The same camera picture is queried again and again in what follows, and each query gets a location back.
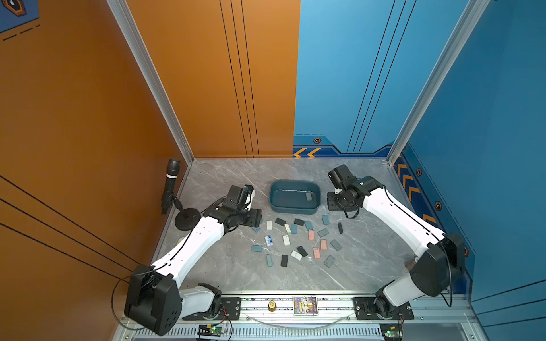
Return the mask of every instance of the robotic arm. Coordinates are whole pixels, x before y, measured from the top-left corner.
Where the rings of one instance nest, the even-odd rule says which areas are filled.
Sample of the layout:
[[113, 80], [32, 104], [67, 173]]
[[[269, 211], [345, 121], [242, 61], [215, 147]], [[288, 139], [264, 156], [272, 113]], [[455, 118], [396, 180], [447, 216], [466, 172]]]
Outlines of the robotic arm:
[[[173, 198], [174, 195], [164, 194], [163, 197]], [[219, 289], [205, 283], [192, 289], [179, 290], [179, 287], [201, 256], [225, 234], [234, 231], [239, 225], [259, 225], [262, 210], [251, 208], [253, 198], [252, 186], [232, 186], [228, 195], [209, 206], [197, 223], [189, 225], [192, 219], [184, 218], [183, 224], [179, 226], [175, 220], [179, 229], [189, 229], [190, 233], [151, 266], [141, 264], [133, 271], [125, 302], [125, 315], [160, 336], [165, 335], [180, 316], [195, 313], [216, 316], [221, 308]]]
[[464, 274], [464, 241], [459, 235], [446, 236], [419, 218], [371, 176], [357, 179], [345, 165], [336, 167], [328, 176], [336, 188], [328, 194], [330, 210], [343, 210], [347, 215], [347, 210], [356, 208], [358, 214], [362, 207], [375, 214], [409, 245], [418, 259], [408, 274], [376, 292], [378, 314], [389, 318], [407, 301], [422, 295], [437, 296]]

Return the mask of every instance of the black stripe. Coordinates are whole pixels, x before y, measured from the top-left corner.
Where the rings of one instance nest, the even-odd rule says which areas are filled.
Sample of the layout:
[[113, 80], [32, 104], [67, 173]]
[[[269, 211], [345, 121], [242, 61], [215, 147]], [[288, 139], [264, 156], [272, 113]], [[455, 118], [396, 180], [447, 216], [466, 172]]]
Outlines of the black stripe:
[[8, 39], [13, 38], [13, 37], [17, 37], [17, 34], [14, 34], [14, 35], [12, 35], [12, 36], [10, 36], [10, 37], [4, 38], [4, 39], [2, 39], [2, 41], [8, 40]]
[[379, 48], [377, 49], [376, 59], [373, 61], [372, 71], [370, 72], [370, 78], [368, 78], [368, 84], [366, 85], [366, 91], [364, 91], [364, 96], [362, 96], [362, 102], [360, 103], [360, 109], [358, 109], [357, 119], [354, 121], [353, 132], [351, 133], [351, 138], [349, 139], [349, 144], [347, 145], [347, 153], [349, 152], [349, 148], [351, 146], [351, 141], [353, 140], [354, 131], [357, 128], [358, 118], [360, 117], [360, 111], [362, 110], [362, 105], [364, 104], [364, 99], [366, 98], [366, 93], [368, 92], [368, 87], [370, 86], [370, 80], [372, 79], [373, 70], [375, 69], [375, 64], [377, 62], [377, 57], [379, 56], [379, 51], [381, 50], [381, 45], [383, 45], [383, 38], [385, 38], [385, 33], [387, 32], [387, 27], [389, 26], [390, 16], [393, 13], [393, 8], [394, 8], [395, 3], [396, 3], [396, 0], [393, 1], [393, 6], [390, 8], [389, 19], [387, 19], [387, 24], [385, 25], [385, 30], [383, 31], [383, 36], [381, 37], [381, 42], [379, 44]]
[[250, 58], [248, 57], [248, 43], [246, 41], [245, 12], [243, 11], [243, 8], [242, 8], [242, 0], [241, 0], [241, 13], [242, 13], [242, 27], [245, 30], [246, 61], [248, 62], [248, 78], [250, 79], [250, 95], [252, 97], [252, 112], [254, 113], [254, 130], [256, 131], [256, 146], [258, 147], [258, 157], [260, 157], [260, 143], [258, 142], [258, 128], [256, 127], [256, 109], [254, 108], [254, 92], [252, 91], [252, 77], [250, 75]]
[[546, 282], [546, 279], [543, 279], [543, 280], [539, 280], [537, 282], [534, 282], [534, 283], [530, 283], [530, 284], [525, 284], [525, 285], [522, 285], [522, 286], [519, 286], [517, 288], [514, 288], [514, 289], [510, 289], [510, 290], [505, 290], [505, 291], [501, 291], [501, 292], [498, 292], [496, 294], [493, 294], [493, 295], [489, 295], [489, 296], [485, 296], [485, 297], [482, 297], [482, 298], [478, 298], [477, 300], [474, 300], [474, 301], [471, 301], [471, 302], [477, 302], [479, 300], [484, 300], [486, 298], [489, 298], [489, 297], [493, 297], [493, 296], [497, 296], [497, 295], [500, 295], [500, 294], [505, 294], [507, 292], [510, 292], [510, 291], [514, 291], [514, 290], [518, 290], [518, 289], [522, 289], [522, 288], [525, 288], [527, 286], [531, 286], [531, 285], [535, 285], [535, 284], [539, 284], [539, 283], [542, 283], [542, 282]]
[[82, 261], [82, 260], [79, 259], [79, 258], [76, 258], [76, 257], [74, 257], [74, 256], [72, 256], [72, 255], [69, 255], [68, 253], [63, 252], [63, 251], [61, 251], [61, 250], [59, 250], [59, 249], [57, 249], [57, 248], [54, 248], [53, 246], [47, 245], [46, 243], [41, 242], [41, 241], [37, 240], [36, 238], [32, 238], [31, 236], [26, 235], [26, 234], [24, 234], [23, 232], [19, 232], [19, 231], [15, 230], [15, 229], [9, 227], [9, 226], [6, 225], [6, 224], [0, 223], [0, 225], [2, 225], [3, 227], [5, 227], [5, 228], [7, 228], [7, 229], [9, 229], [9, 230], [11, 230], [11, 231], [13, 231], [13, 232], [17, 232], [17, 233], [20, 234], [21, 236], [25, 236], [25, 237], [27, 237], [27, 238], [29, 238], [29, 239], [32, 239], [32, 240], [35, 241], [35, 242], [38, 242], [38, 243], [40, 243], [40, 244], [42, 244], [42, 245], [44, 245], [44, 246], [47, 246], [47, 247], [50, 248], [50, 249], [53, 249], [53, 250], [55, 250], [55, 251], [57, 251], [57, 252], [60, 252], [60, 253], [62, 253], [63, 255], [69, 256], [70, 258], [75, 259], [75, 260], [77, 260], [78, 262], [82, 262], [83, 264], [87, 264], [87, 265], [91, 266], [92, 268], [97, 269], [98, 271], [104, 272], [105, 274], [108, 274], [108, 275], [110, 275], [110, 276], [112, 276], [112, 277], [114, 277], [114, 278], [121, 279], [120, 277], [118, 277], [118, 276], [116, 276], [116, 275], [113, 275], [113, 274], [111, 274], [111, 273], [109, 273], [109, 272], [106, 272], [106, 271], [104, 271], [104, 270], [102, 270], [102, 269], [96, 267], [95, 265], [91, 265], [91, 264], [89, 264], [89, 263], [87, 263], [87, 262], [84, 262], [84, 261]]
[[533, 319], [512, 321], [512, 322], [497, 323], [497, 324], [494, 324], [494, 325], [482, 326], [482, 327], [486, 328], [486, 327], [493, 327], [493, 326], [509, 325], [511, 323], [518, 323], [518, 322], [525, 322], [525, 321], [535, 321], [535, 320], [541, 320], [541, 319], [546, 319], [546, 316], [541, 316], [539, 318], [533, 318]]
[[77, 224], [76, 222], [74, 222], [73, 220], [67, 218], [65, 215], [61, 214], [59, 211], [57, 211], [56, 209], [54, 209], [53, 207], [49, 206], [48, 204], [44, 203], [43, 201], [41, 201], [40, 199], [38, 199], [37, 197], [35, 197], [34, 195], [30, 194], [29, 192], [25, 191], [24, 189], [22, 189], [21, 187], [17, 186], [16, 184], [14, 184], [13, 182], [9, 181], [8, 179], [6, 179], [5, 177], [3, 177], [2, 175], [0, 175], [0, 178], [5, 180], [6, 182], [8, 182], [9, 184], [11, 184], [12, 186], [14, 186], [15, 188], [17, 188], [18, 190], [22, 191], [23, 193], [25, 193], [26, 195], [30, 196], [31, 198], [33, 198], [34, 200], [36, 200], [37, 202], [39, 202], [40, 204], [44, 205], [45, 207], [49, 208], [50, 210], [52, 210], [53, 212], [57, 213], [59, 216], [63, 217], [64, 219], [68, 220], [69, 222], [71, 222], [72, 224], [76, 225], [77, 227], [81, 228], [82, 230], [84, 230], [85, 232], [87, 232], [88, 234], [92, 235], [93, 237], [95, 237], [96, 239], [100, 240], [101, 242], [105, 243], [106, 245], [108, 245], [109, 247], [111, 247], [112, 249], [118, 251], [119, 253], [121, 253], [122, 255], [124, 255], [125, 257], [127, 257], [128, 259], [131, 259], [132, 261], [134, 261], [135, 263], [137, 264], [140, 264], [140, 262], [137, 262], [136, 260], [132, 259], [131, 257], [129, 257], [128, 255], [126, 255], [125, 253], [119, 251], [118, 249], [116, 249], [115, 247], [113, 247], [112, 245], [110, 245], [109, 243], [106, 243], [103, 239], [99, 238], [98, 236], [96, 236], [95, 234], [93, 234], [92, 232], [84, 229], [81, 225]]
[[373, 108], [372, 117], [370, 117], [370, 121], [368, 122], [368, 127], [366, 128], [366, 133], [364, 133], [364, 137], [362, 138], [362, 142], [360, 143], [360, 148], [358, 148], [358, 150], [362, 149], [362, 145], [364, 144], [364, 139], [366, 138], [366, 135], [368, 134], [368, 129], [370, 129], [370, 124], [372, 123], [373, 114], [375, 114], [375, 110], [377, 109], [377, 104], [379, 104], [379, 100], [381, 99], [381, 95], [383, 94], [383, 89], [385, 89], [385, 84], [387, 84], [387, 79], [389, 78], [390, 70], [393, 67], [394, 59], [396, 58], [396, 54], [398, 53], [398, 49], [400, 48], [400, 44], [402, 43], [402, 39], [404, 38], [404, 33], [406, 33], [406, 28], [408, 27], [408, 24], [410, 23], [411, 15], [413, 14], [413, 9], [415, 8], [416, 3], [417, 3], [417, 0], [413, 3], [413, 7], [411, 9], [411, 12], [409, 13], [408, 21], [406, 22], [406, 27], [404, 27], [404, 31], [402, 32], [402, 36], [400, 37], [400, 41], [398, 42], [398, 47], [396, 48], [396, 52], [394, 53], [393, 61], [390, 63], [389, 72], [387, 72], [387, 77], [385, 77], [385, 83], [383, 83], [383, 87], [381, 88], [381, 92], [379, 93], [379, 97], [377, 98], [376, 106]]
[[404, 12], [404, 8], [406, 7], [407, 0], [404, 0], [404, 5], [402, 6], [402, 10], [400, 11], [400, 15], [398, 16], [398, 21], [396, 22], [396, 26], [394, 27], [393, 36], [390, 38], [389, 48], [387, 49], [387, 53], [385, 53], [385, 58], [383, 59], [383, 64], [381, 65], [381, 70], [379, 71], [379, 76], [377, 76], [376, 85], [373, 88], [372, 96], [370, 97], [370, 102], [368, 103], [368, 108], [366, 109], [366, 114], [364, 115], [364, 119], [362, 120], [362, 125], [360, 126], [360, 130], [358, 131], [357, 140], [354, 143], [353, 153], [357, 149], [357, 143], [358, 139], [360, 138], [360, 133], [362, 132], [362, 128], [364, 127], [364, 123], [366, 122], [366, 116], [368, 116], [368, 111], [370, 109], [370, 105], [372, 104], [373, 95], [375, 95], [375, 90], [377, 89], [377, 85], [379, 84], [379, 79], [381, 78], [381, 74], [383, 73], [383, 67], [385, 66], [385, 62], [387, 61], [387, 57], [389, 56], [390, 46], [393, 44], [394, 35], [396, 34], [396, 30], [398, 29], [398, 24], [400, 23], [400, 18], [402, 18], [402, 13]]
[[526, 303], [515, 304], [515, 305], [509, 306], [509, 307], [504, 307], [504, 308], [489, 310], [489, 311], [487, 311], [487, 312], [477, 313], [476, 315], [487, 314], [487, 313], [492, 313], [492, 312], [498, 312], [499, 310], [504, 310], [504, 309], [509, 309], [509, 308], [515, 308], [515, 307], [519, 307], [519, 306], [524, 306], [524, 305], [526, 305], [526, 304], [537, 303], [537, 302], [542, 302], [542, 301], [546, 301], [546, 298], [543, 298], [543, 299], [541, 299], [541, 300], [532, 301], [532, 302], [526, 302]]
[[232, 5], [233, 30], [235, 31], [235, 43], [237, 44], [237, 57], [239, 58], [239, 70], [241, 71], [242, 95], [245, 99], [246, 123], [248, 124], [248, 135], [250, 136], [250, 149], [252, 150], [252, 157], [254, 157], [254, 144], [252, 143], [252, 134], [250, 132], [250, 119], [248, 118], [248, 105], [246, 104], [245, 80], [242, 78], [241, 54], [239, 53], [239, 40], [237, 39], [237, 28], [235, 28], [235, 14], [233, 13], [232, 0], [229, 0], [229, 3]]
[[54, 228], [53, 226], [46, 224], [45, 222], [41, 221], [40, 219], [36, 218], [35, 216], [33, 216], [33, 215], [31, 215], [31, 214], [29, 214], [29, 213], [23, 211], [22, 209], [16, 207], [15, 205], [10, 204], [9, 202], [5, 201], [4, 199], [0, 198], [0, 201], [2, 201], [3, 203], [5, 203], [5, 204], [7, 204], [7, 205], [9, 205], [9, 206], [11, 206], [11, 207], [13, 207], [14, 209], [18, 210], [19, 212], [21, 212], [21, 213], [23, 213], [23, 214], [26, 214], [27, 216], [31, 217], [32, 219], [36, 220], [37, 222], [40, 222], [40, 223], [44, 224], [45, 226], [49, 227], [49, 228], [52, 229], [53, 231], [59, 232], [61, 235], [65, 236], [66, 238], [70, 238], [71, 240], [75, 241], [75, 242], [78, 243], [79, 245], [81, 245], [81, 246], [83, 246], [83, 247], [86, 247], [86, 248], [88, 248], [89, 250], [95, 252], [96, 254], [99, 254], [99, 255], [101, 255], [102, 257], [104, 257], [104, 258], [106, 258], [106, 259], [108, 259], [108, 260], [110, 260], [110, 261], [112, 261], [112, 262], [118, 264], [118, 265], [121, 266], [122, 268], [125, 268], [125, 269], [127, 269], [127, 270], [129, 270], [129, 271], [132, 271], [132, 270], [129, 269], [128, 267], [124, 267], [123, 265], [119, 264], [119, 263], [116, 262], [115, 260], [106, 257], [105, 255], [103, 255], [102, 253], [100, 253], [100, 252], [98, 252], [98, 251], [95, 251], [94, 249], [90, 248], [89, 246], [87, 246], [87, 245], [85, 245], [85, 244], [83, 244], [83, 243], [77, 241], [76, 239], [74, 239], [74, 238], [68, 236], [67, 234], [65, 234], [65, 233], [63, 233], [63, 232], [57, 230], [57, 229]]
[[229, 65], [232, 68], [232, 77], [233, 77], [233, 87], [235, 88], [235, 99], [237, 100], [237, 109], [239, 111], [239, 120], [241, 121], [241, 133], [242, 133], [242, 141], [245, 144], [245, 154], [246, 157], [248, 157], [248, 153], [246, 151], [246, 140], [245, 140], [245, 131], [242, 128], [242, 118], [241, 118], [241, 108], [239, 108], [239, 97], [237, 96], [237, 87], [235, 86], [235, 75], [233, 74], [233, 64], [232, 64], [232, 55], [229, 52], [229, 43], [228, 43], [228, 32], [225, 30], [225, 20], [224, 20], [224, 11], [222, 10], [222, 0], [218, 0], [218, 3], [220, 4], [220, 13], [222, 14], [222, 22], [224, 23], [224, 34], [225, 34], [225, 44], [228, 47], [228, 56], [229, 56]]

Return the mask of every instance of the wire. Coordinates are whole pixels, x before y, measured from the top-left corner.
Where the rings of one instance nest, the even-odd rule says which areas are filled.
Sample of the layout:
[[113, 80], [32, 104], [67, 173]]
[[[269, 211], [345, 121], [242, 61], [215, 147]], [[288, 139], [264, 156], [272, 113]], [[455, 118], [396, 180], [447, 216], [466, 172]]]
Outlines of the wire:
[[222, 308], [222, 309], [224, 309], [224, 314], [225, 314], [224, 316], [225, 316], [225, 318], [228, 319], [229, 325], [232, 327], [232, 332], [229, 334], [229, 339], [228, 339], [228, 341], [230, 341], [232, 339], [232, 336], [233, 336], [233, 324], [232, 324], [231, 319], [228, 317], [228, 313], [225, 312], [225, 308]]
[[446, 302], [447, 306], [449, 308], [451, 308], [452, 304], [453, 304], [453, 279], [452, 279], [452, 275], [451, 275], [451, 265], [449, 264], [449, 257], [447, 255], [447, 251], [446, 249], [444, 248], [443, 244], [440, 242], [440, 240], [438, 239], [438, 237], [436, 237], [436, 235], [434, 235], [434, 233], [432, 233], [429, 229], [427, 229], [423, 224], [421, 224], [419, 221], [417, 221], [415, 218], [413, 218], [409, 213], [407, 213], [406, 211], [404, 211], [400, 206], [398, 206], [390, 197], [389, 197], [389, 193], [387, 192], [387, 186], [384, 187], [385, 189], [385, 195], [387, 196], [387, 199], [390, 200], [390, 202], [393, 203], [394, 206], [398, 207], [399, 210], [401, 210], [402, 212], [404, 212], [408, 217], [412, 218], [414, 222], [416, 222], [417, 224], [421, 225], [421, 227], [425, 230], [427, 230], [430, 235], [432, 235], [432, 237], [434, 237], [437, 241], [438, 241], [438, 246], [440, 248], [442, 248], [442, 250], [444, 251], [444, 254], [446, 255], [446, 262], [447, 262], [447, 269], [449, 271], [449, 304], [447, 303], [447, 299], [444, 297], [443, 293], [440, 292], [440, 295], [442, 295], [444, 301]]
[[[154, 272], [154, 271], [157, 271], [159, 269], [161, 269], [162, 267], [164, 267], [165, 265], [167, 265], [167, 263], [165, 263], [164, 265], [160, 266], [159, 268], [154, 268], [150, 271], [146, 271], [146, 272], [143, 272], [143, 273], [138, 273], [136, 274], [135, 276], [141, 276], [143, 274], [147, 274], [147, 273], [150, 273], [150, 272]], [[117, 285], [124, 279], [127, 279], [129, 277], [131, 277], [133, 274], [130, 274], [129, 276], [125, 277], [125, 278], [121, 278], [120, 280], [117, 281], [116, 285], [114, 285], [114, 289], [112, 290], [112, 298], [110, 300], [110, 308], [112, 309], [112, 315], [114, 316], [114, 319], [116, 319], [117, 323], [122, 326], [123, 328], [127, 329], [127, 330], [131, 330], [131, 331], [137, 331], [137, 330], [143, 330], [143, 329], [146, 329], [146, 327], [142, 327], [142, 328], [129, 328], [127, 327], [126, 325], [124, 325], [123, 323], [121, 323], [121, 321], [117, 318], [116, 316], [116, 312], [114, 311], [114, 293], [116, 291], [116, 288], [117, 288]]]

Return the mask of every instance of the microphone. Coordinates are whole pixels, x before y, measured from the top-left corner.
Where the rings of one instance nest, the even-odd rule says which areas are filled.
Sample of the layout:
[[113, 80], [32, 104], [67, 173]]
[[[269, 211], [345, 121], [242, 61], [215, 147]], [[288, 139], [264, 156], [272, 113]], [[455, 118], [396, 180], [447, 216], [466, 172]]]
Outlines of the microphone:
[[180, 160], [170, 159], [167, 164], [167, 179], [165, 180], [165, 189], [163, 189], [163, 196], [161, 197], [161, 214], [167, 214], [170, 206], [174, 201], [174, 186], [176, 185], [176, 178], [180, 173]]

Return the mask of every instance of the blue wall panel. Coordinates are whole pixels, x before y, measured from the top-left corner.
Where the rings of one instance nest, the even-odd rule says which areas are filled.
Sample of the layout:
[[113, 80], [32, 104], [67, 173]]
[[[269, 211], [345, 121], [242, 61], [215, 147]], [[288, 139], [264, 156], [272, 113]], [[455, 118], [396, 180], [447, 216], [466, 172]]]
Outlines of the blue wall panel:
[[494, 340], [546, 314], [544, 301], [508, 308], [546, 298], [532, 284], [546, 279], [544, 13], [491, 1], [409, 141], [472, 245], [477, 310], [506, 308], [479, 315]]
[[342, 153], [392, 143], [466, 3], [302, 0], [294, 134]]

